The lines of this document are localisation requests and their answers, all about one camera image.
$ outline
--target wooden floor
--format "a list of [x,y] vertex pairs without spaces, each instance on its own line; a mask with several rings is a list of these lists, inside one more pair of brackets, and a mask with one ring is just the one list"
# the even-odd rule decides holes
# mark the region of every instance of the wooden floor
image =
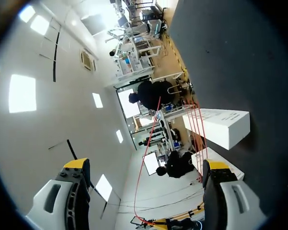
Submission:
[[[164,19],[168,23],[168,26],[170,27],[170,24],[172,22],[172,18],[177,6],[179,0],[157,0],[156,3],[160,8],[166,8],[164,11]],[[179,73],[183,72],[185,69],[185,65],[183,63],[183,60],[178,52],[178,50],[175,47],[175,44],[171,39],[166,39],[165,36],[162,37],[162,42],[156,41],[155,45],[162,45],[161,54],[158,57],[154,57],[153,62],[155,65],[155,72],[152,75],[152,78],[158,78],[166,75],[170,75],[173,73]],[[189,78],[188,72],[186,71],[182,78],[187,80]],[[190,100],[192,98],[191,95],[187,96],[187,99]],[[178,117],[174,120],[174,122],[171,123],[173,128],[176,128],[179,130],[181,135],[181,142],[183,145],[186,145],[189,143],[189,137],[187,129],[184,126],[184,122],[182,117]],[[201,146],[203,144],[201,138],[199,135],[196,135],[196,140]]]

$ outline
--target red cable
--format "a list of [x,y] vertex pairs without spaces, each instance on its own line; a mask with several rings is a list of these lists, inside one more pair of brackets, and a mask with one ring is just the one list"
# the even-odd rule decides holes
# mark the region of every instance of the red cable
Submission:
[[161,97],[159,97],[157,112],[156,112],[156,115],[155,115],[155,118],[154,118],[152,131],[150,132],[149,139],[148,139],[148,143],[147,143],[146,150],[145,150],[145,154],[144,154],[144,156],[143,156],[143,158],[142,158],[142,164],[141,164],[141,168],[140,168],[140,173],[139,173],[139,177],[138,177],[138,182],[137,182],[137,184],[136,184],[136,189],[135,189],[135,194],[134,194],[134,203],[133,203],[133,210],[134,210],[135,216],[136,216],[140,221],[142,221],[143,223],[146,223],[146,224],[149,224],[149,225],[155,225],[155,224],[154,224],[154,223],[151,223],[151,222],[148,222],[148,221],[146,221],[146,220],[143,220],[142,218],[140,218],[140,217],[136,214],[136,211],[135,211],[135,201],[136,201],[136,193],[137,193],[137,191],[138,191],[138,186],[139,186],[139,182],[140,182],[141,172],[142,172],[142,168],[143,168],[143,164],[144,164],[144,158],[145,158],[145,156],[146,156],[146,154],[147,154],[147,150],[148,150],[148,147],[149,147],[150,139],[151,139],[152,133],[153,133],[153,131],[154,131],[155,122],[156,122],[156,120],[157,120],[156,117],[157,117],[157,113],[158,113],[158,110],[159,110],[160,102],[161,102]]
[[200,108],[200,104],[197,101],[197,107],[198,107],[198,111],[200,113],[200,117],[201,117],[201,122],[202,122],[202,127],[203,127],[203,134],[204,134],[204,140],[205,140],[205,147],[206,147],[206,157],[208,159],[208,150],[207,150],[207,142],[206,142],[206,135],[205,135],[205,129],[204,129],[204,124],[203,124],[203,119],[202,119],[202,113],[201,113],[201,108]]
[[[199,126],[198,126],[197,116],[196,116],[196,108],[195,108],[195,105],[194,105],[193,100],[192,100],[192,105],[193,105],[193,110],[194,110],[194,113],[195,113],[195,119],[196,119],[196,124],[197,124],[198,134],[201,135],[200,128],[199,128]],[[201,151],[202,151],[202,159],[203,159],[203,161],[204,161],[204,154],[203,154],[203,150],[201,150]],[[203,161],[200,161],[202,174],[203,174],[203,170],[202,170],[202,162],[203,162]]]
[[[188,115],[188,119],[189,119],[189,123],[190,123],[190,128],[191,128],[191,132],[192,132],[192,125],[191,125],[191,120],[190,120],[190,116],[189,116],[189,113],[188,113],[188,110],[187,111],[187,115]],[[199,167],[198,167],[198,160],[197,160],[197,150],[196,150],[196,137],[195,137],[195,130],[194,132],[192,132],[192,136],[193,136],[193,139],[194,139],[194,147],[195,147],[195,157],[196,157],[196,166],[197,166],[197,170],[199,170]]]
[[[194,118],[193,118],[193,115],[192,115],[192,110],[191,110],[191,116],[192,116],[192,120],[193,120],[194,131],[195,131],[195,133],[197,134],[197,132],[196,132],[196,128],[195,128],[195,123],[194,123]],[[201,151],[198,150],[198,153],[199,153],[199,157],[200,157],[200,167],[199,167],[197,170],[198,170],[198,172],[200,173],[200,181],[201,181],[202,174],[203,174],[203,172],[202,172],[202,158],[201,158]]]

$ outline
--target air conditioning vent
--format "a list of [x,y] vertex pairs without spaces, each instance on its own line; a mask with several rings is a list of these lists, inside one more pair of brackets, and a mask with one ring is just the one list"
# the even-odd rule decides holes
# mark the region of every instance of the air conditioning vent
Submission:
[[95,71],[95,60],[91,61],[90,56],[85,51],[81,51],[81,63],[89,71]]

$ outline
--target black jacket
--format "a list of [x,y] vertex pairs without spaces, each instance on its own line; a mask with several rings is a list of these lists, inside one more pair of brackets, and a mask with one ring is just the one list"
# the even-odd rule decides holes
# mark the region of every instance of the black jacket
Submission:
[[179,157],[177,151],[171,152],[166,164],[168,176],[180,178],[184,174],[191,172],[194,169],[194,166],[189,164],[191,156],[191,152],[185,152],[182,157]]
[[157,110],[159,97],[161,97],[161,104],[167,104],[173,102],[174,95],[168,93],[168,88],[172,84],[168,81],[157,81],[151,83],[146,80],[142,82],[138,87],[138,97],[141,103],[151,110]]

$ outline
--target ceiling light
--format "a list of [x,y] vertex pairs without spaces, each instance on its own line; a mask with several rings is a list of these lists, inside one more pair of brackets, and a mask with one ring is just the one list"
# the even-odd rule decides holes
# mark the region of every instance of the ceiling light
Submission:
[[36,110],[36,80],[13,74],[9,92],[10,113]]
[[98,183],[96,184],[96,190],[101,194],[101,196],[108,201],[112,192],[112,186],[106,179],[105,175],[102,174]]
[[31,24],[31,29],[35,30],[41,35],[46,34],[48,27],[49,22],[40,15],[36,16],[36,18],[33,20]]
[[103,108],[100,95],[98,93],[92,93],[92,95],[95,101],[96,108]]
[[116,136],[119,139],[119,142],[122,143],[124,139],[123,139],[123,136],[121,135],[120,130],[116,131]]
[[32,6],[27,5],[24,7],[24,9],[19,13],[19,17],[21,20],[23,20],[25,23],[27,23],[35,14],[35,10]]

